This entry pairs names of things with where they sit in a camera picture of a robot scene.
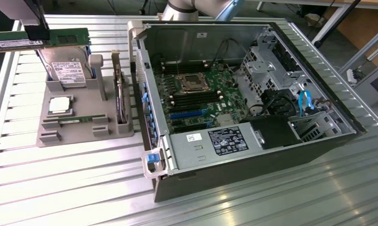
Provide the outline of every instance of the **white plastic bracket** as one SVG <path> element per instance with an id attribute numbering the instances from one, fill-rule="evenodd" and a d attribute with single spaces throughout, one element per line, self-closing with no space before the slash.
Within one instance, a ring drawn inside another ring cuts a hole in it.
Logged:
<path id="1" fill-rule="evenodd" d="M 140 20 L 130 20 L 126 23 L 128 27 L 128 54 L 129 54 L 129 62 L 133 62 L 132 57 L 132 39 L 136 39 L 137 36 L 140 36 L 140 33 L 145 30 L 145 26 L 142 24 L 142 21 Z"/>

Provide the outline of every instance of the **sticker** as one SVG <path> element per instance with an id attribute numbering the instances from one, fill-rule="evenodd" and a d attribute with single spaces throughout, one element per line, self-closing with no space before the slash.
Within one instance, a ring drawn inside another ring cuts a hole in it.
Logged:
<path id="1" fill-rule="evenodd" d="M 68 121 L 60 121 L 58 124 L 72 124 L 72 123 L 78 123 L 80 120 L 68 120 Z"/>
<path id="2" fill-rule="evenodd" d="M 42 41 L 30 41 L 29 39 L 20 39 L 20 40 L 8 40 L 8 41 L 0 41 L 0 47 L 16 47 L 16 46 L 36 46 L 42 45 Z"/>
<path id="3" fill-rule="evenodd" d="M 217 155 L 232 154 L 248 150 L 248 146 L 237 126 L 208 131 L 208 135 Z"/>
<path id="4" fill-rule="evenodd" d="M 80 62 L 53 62 L 52 65 L 60 83 L 85 82 L 85 77 Z"/>
<path id="5" fill-rule="evenodd" d="M 196 34 L 196 37 L 197 37 L 197 38 L 207 38 L 207 33 L 197 33 L 197 34 Z"/>
<path id="6" fill-rule="evenodd" d="M 195 134 L 189 134 L 187 135 L 187 141 L 188 142 L 192 142 L 192 141 L 196 141 L 196 140 L 201 140 L 201 134 L 200 133 L 195 133 Z"/>

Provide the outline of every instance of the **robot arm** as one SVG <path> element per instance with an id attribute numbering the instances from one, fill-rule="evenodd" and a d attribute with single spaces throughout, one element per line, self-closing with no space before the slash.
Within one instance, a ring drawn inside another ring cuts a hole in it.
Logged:
<path id="1" fill-rule="evenodd" d="M 9 19 L 21 21 L 29 40 L 50 39 L 41 0 L 0 0 L 0 11 Z"/>
<path id="2" fill-rule="evenodd" d="M 168 0 L 161 20 L 197 20 L 200 10 L 216 20 L 228 21 L 244 0 Z"/>

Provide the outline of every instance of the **barcode label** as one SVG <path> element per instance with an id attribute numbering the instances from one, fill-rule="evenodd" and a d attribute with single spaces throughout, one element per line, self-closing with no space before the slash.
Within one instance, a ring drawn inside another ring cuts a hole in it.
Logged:
<path id="1" fill-rule="evenodd" d="M 53 62 L 52 65 L 61 84 L 85 82 L 80 62 Z"/>
<path id="2" fill-rule="evenodd" d="M 1 48 L 16 47 L 16 46 L 36 46 L 36 45 L 42 45 L 42 41 L 40 40 L 30 41 L 29 39 L 0 41 Z"/>

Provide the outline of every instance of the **hard drive label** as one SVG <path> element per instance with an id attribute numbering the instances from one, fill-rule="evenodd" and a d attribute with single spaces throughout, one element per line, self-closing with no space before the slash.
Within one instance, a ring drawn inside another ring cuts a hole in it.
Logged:
<path id="1" fill-rule="evenodd" d="M 208 135 L 217 155 L 225 155 L 248 150 L 248 146 L 237 126 L 208 131 Z"/>
<path id="2" fill-rule="evenodd" d="M 53 62 L 52 65 L 60 83 L 85 82 L 85 77 L 80 62 Z"/>

